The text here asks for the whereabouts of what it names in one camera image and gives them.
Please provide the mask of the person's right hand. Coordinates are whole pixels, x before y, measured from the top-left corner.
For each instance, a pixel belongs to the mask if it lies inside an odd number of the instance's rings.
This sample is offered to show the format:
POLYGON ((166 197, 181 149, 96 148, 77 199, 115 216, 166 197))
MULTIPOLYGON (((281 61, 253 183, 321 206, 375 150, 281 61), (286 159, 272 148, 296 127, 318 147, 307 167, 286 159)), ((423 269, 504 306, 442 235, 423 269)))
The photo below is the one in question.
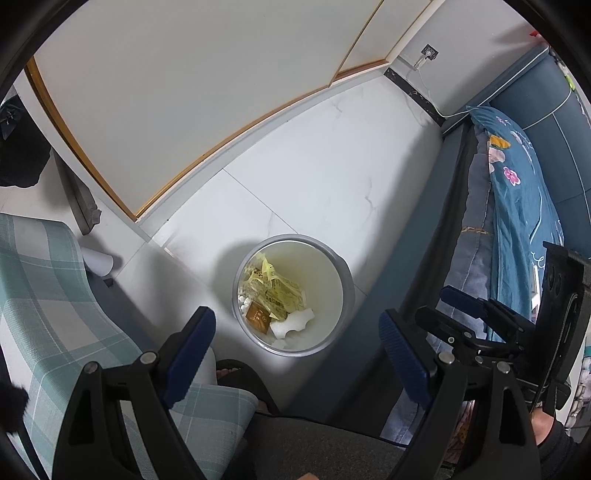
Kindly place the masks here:
POLYGON ((536 445, 550 445, 555 447, 564 433, 563 425, 554 415, 545 413, 538 408, 531 414, 531 424, 535 436, 536 445))

